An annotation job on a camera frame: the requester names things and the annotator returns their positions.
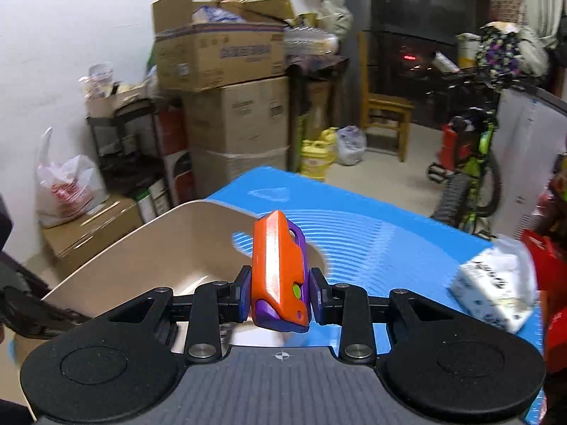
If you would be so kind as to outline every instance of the bicycle wheel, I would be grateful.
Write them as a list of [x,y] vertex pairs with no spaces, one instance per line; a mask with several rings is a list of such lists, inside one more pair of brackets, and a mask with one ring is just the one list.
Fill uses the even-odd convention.
[[458,228],[467,212],[471,178],[464,173],[456,173],[447,181],[437,208],[431,219]]
[[498,209],[502,197],[502,178],[500,167],[492,150],[487,153],[487,165],[484,170],[483,184],[478,194],[477,215],[490,217]]

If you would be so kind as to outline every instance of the bicycle tire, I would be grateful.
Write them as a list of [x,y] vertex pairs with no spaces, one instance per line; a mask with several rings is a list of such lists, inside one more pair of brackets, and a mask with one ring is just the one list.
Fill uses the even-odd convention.
[[490,217],[496,212],[498,206],[500,205],[500,199],[502,198],[502,176],[500,174],[500,167],[496,161],[496,157],[492,150],[487,153],[487,166],[490,166],[490,173],[492,175],[492,196],[490,201],[486,206],[481,206],[480,204],[476,207],[476,213],[479,217]]
[[456,173],[447,181],[437,208],[431,219],[458,228],[467,211],[467,199],[471,190],[471,178]]

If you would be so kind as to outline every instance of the table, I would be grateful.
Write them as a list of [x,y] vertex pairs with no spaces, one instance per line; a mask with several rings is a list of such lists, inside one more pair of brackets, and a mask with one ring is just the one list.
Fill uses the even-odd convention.
[[[490,243],[392,204],[315,182],[298,174],[262,167],[243,174],[211,195],[256,215],[281,210],[325,256],[327,280],[364,287],[369,295],[387,296],[407,288],[462,311],[447,291],[459,264]],[[252,239],[235,233],[235,245],[252,252]],[[374,325],[378,352],[389,351],[384,325]],[[518,332],[542,351],[543,329],[537,307]],[[312,322],[308,333],[288,339],[289,345],[338,347],[339,327]],[[526,417],[538,423],[543,393]]]

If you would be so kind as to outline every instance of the black circular disc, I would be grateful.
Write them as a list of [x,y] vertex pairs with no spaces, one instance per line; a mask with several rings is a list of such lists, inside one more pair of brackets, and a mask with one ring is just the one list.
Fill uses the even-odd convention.
[[138,325],[106,323],[71,331],[26,358],[20,381],[36,415],[96,423],[139,414],[171,390],[178,365],[171,351]]
[[525,412],[545,376],[528,342],[484,325],[424,324],[386,356],[384,382],[409,406],[443,421],[478,423]]

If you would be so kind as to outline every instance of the green button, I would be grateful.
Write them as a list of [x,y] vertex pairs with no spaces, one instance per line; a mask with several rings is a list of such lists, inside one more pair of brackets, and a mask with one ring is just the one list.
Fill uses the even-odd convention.
[[297,283],[293,283],[293,294],[295,294],[298,299],[301,299],[301,288]]

